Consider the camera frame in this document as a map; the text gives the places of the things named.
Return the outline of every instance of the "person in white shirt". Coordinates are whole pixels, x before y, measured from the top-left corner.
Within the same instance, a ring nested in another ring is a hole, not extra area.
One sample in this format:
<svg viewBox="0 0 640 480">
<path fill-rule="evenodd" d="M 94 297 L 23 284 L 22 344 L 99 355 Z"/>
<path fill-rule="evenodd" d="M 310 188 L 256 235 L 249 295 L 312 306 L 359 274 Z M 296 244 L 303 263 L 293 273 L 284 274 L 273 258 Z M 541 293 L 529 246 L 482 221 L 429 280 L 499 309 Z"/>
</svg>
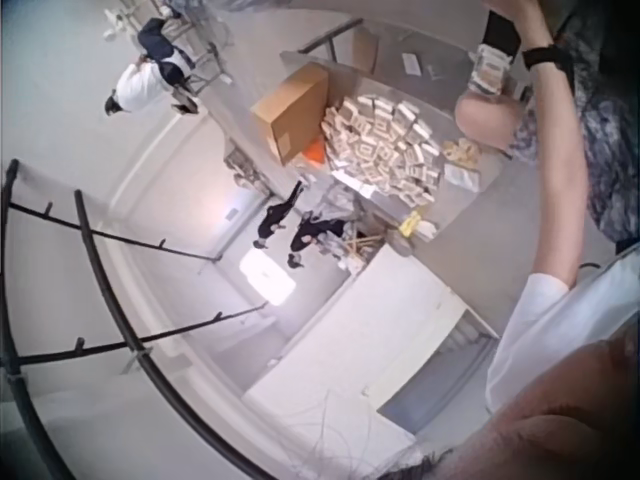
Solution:
<svg viewBox="0 0 640 480">
<path fill-rule="evenodd" d="M 531 66 L 541 191 L 536 257 L 489 369 L 492 418 L 439 460 L 428 456 L 379 479 L 640 478 L 640 246 L 575 285 L 589 181 L 567 74 L 554 60 L 538 0 L 485 3 L 514 22 L 525 52 L 538 54 Z"/>
<path fill-rule="evenodd" d="M 184 90 L 186 80 L 195 68 L 194 62 L 162 33 L 169 19 L 180 18 L 170 7 L 161 7 L 165 18 L 150 19 L 138 33 L 138 42 L 147 52 L 129 65 L 120 76 L 116 88 L 105 103 L 105 112 L 111 116 L 118 112 L 137 112 L 174 89 Z M 173 105 L 180 114 L 197 113 L 197 105 L 188 96 L 186 105 Z"/>
</svg>

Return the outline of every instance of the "hand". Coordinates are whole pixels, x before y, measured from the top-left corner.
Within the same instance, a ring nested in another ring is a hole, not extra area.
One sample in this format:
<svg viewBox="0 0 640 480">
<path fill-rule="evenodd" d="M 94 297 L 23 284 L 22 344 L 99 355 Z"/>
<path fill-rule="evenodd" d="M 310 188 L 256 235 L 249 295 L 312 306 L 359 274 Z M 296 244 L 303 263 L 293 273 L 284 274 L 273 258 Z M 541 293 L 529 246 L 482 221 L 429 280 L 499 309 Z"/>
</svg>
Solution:
<svg viewBox="0 0 640 480">
<path fill-rule="evenodd" d="M 136 67 L 139 67 L 140 65 L 142 65 L 143 63 L 146 63 L 149 61 L 149 57 L 147 57 L 146 55 L 140 55 L 138 57 L 138 60 L 136 60 Z"/>
</svg>

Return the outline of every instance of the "patterned clothing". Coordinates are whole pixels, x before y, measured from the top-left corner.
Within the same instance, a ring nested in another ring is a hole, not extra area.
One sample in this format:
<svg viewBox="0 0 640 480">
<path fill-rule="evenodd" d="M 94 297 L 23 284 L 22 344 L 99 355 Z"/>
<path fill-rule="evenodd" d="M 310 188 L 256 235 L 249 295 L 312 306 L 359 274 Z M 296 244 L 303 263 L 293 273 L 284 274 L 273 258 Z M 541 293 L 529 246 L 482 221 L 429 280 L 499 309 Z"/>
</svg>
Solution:
<svg viewBox="0 0 640 480">
<path fill-rule="evenodd" d="M 599 84 L 602 22 L 572 17 L 557 40 L 574 61 L 575 103 L 582 123 L 589 168 L 588 209 L 596 225 L 613 242 L 640 236 L 638 226 L 638 95 L 614 96 Z M 514 158 L 537 158 L 535 101 L 525 110 L 511 146 Z"/>
</svg>

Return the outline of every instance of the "stack of boxes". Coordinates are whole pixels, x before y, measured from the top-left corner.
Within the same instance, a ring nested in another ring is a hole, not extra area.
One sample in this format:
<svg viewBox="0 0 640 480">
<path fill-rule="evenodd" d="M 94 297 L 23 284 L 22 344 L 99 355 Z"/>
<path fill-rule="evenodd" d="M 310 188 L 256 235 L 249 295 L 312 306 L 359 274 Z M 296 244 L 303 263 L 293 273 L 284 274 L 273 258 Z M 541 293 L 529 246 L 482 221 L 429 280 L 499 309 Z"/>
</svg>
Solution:
<svg viewBox="0 0 640 480">
<path fill-rule="evenodd" d="M 419 113 L 410 103 L 368 95 L 328 108 L 321 126 L 332 168 L 411 208 L 434 202 L 440 149 Z"/>
</svg>

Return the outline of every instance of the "cardboard box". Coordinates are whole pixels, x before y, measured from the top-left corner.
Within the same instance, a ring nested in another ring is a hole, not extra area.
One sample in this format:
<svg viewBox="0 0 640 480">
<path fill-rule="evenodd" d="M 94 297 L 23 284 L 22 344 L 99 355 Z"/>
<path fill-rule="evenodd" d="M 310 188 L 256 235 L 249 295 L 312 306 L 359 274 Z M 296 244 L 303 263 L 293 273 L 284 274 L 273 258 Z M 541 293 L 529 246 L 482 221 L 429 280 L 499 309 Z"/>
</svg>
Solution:
<svg viewBox="0 0 640 480">
<path fill-rule="evenodd" d="M 269 148 L 282 165 L 321 134 L 328 93 L 329 74 L 309 63 L 251 109 Z"/>
</svg>

